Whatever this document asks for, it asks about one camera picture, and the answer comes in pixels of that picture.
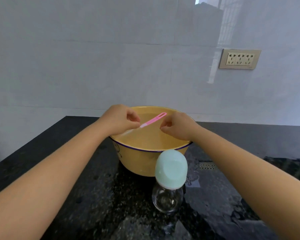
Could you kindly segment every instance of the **wet spot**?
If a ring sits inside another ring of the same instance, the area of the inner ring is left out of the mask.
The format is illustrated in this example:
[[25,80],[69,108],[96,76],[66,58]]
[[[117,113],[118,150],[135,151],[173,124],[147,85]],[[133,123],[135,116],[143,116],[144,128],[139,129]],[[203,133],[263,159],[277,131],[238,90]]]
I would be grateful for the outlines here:
[[80,197],[78,197],[76,200],[75,200],[75,202],[77,203],[77,204],[80,204],[81,202],[82,202],[82,196],[80,196]]

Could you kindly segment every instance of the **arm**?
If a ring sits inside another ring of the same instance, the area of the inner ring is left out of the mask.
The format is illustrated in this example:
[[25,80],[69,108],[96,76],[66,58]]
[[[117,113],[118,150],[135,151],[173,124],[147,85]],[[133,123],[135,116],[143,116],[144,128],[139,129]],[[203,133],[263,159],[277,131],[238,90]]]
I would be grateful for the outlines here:
[[0,239],[40,239],[98,145],[140,126],[131,108],[114,105],[0,192]]
[[185,113],[166,116],[161,130],[198,144],[258,216],[278,235],[300,239],[300,181],[217,134]]

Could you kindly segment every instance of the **hand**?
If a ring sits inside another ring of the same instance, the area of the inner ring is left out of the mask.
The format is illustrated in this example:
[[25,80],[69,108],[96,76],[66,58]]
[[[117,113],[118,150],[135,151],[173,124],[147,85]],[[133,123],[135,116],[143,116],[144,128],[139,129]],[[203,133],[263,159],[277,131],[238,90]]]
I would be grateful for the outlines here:
[[97,122],[103,123],[107,136],[119,135],[126,130],[140,127],[138,114],[123,104],[112,105]]
[[192,141],[198,127],[200,127],[200,125],[191,117],[180,112],[165,116],[160,125],[162,132],[184,141]]

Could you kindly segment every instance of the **white tile wall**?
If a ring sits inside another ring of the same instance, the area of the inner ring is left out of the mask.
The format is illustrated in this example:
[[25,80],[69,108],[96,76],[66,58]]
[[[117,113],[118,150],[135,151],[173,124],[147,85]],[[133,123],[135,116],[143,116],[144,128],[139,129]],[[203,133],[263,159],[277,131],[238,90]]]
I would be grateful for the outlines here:
[[[219,70],[223,48],[262,52]],[[300,125],[300,0],[0,0],[0,160],[114,103]]]

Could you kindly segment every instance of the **baby bottle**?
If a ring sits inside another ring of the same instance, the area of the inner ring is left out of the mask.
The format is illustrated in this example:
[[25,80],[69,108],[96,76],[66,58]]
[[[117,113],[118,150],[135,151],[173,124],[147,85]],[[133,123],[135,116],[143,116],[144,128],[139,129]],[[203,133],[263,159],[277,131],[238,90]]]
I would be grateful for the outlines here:
[[167,150],[160,154],[155,166],[156,184],[152,191],[152,202],[158,210],[172,214],[179,209],[187,172],[187,160],[182,153]]

